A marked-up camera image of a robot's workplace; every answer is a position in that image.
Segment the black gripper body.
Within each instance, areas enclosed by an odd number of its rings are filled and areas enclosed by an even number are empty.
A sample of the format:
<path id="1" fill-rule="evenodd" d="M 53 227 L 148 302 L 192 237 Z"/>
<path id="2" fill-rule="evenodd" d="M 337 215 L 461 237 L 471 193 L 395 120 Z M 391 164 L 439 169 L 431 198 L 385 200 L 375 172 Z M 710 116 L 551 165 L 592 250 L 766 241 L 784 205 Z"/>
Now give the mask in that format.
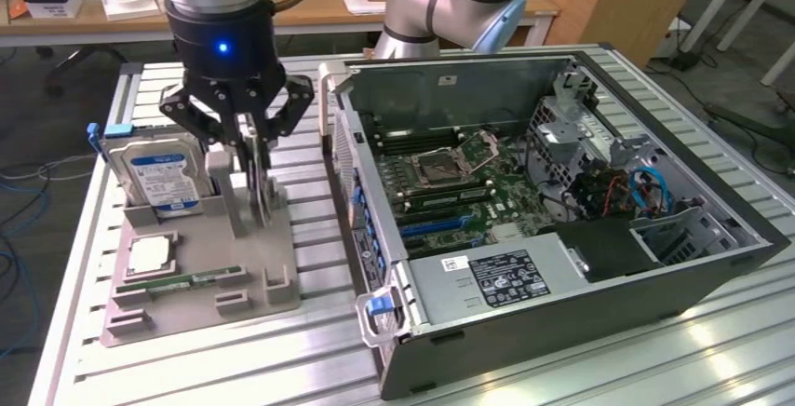
<path id="1" fill-rule="evenodd" d="M 165 99 L 165 113 L 187 110 L 195 99 L 223 115 L 264 115 L 287 81 L 271 1 L 208 12 L 168 0 L 165 9 L 184 64 L 181 88 Z"/>

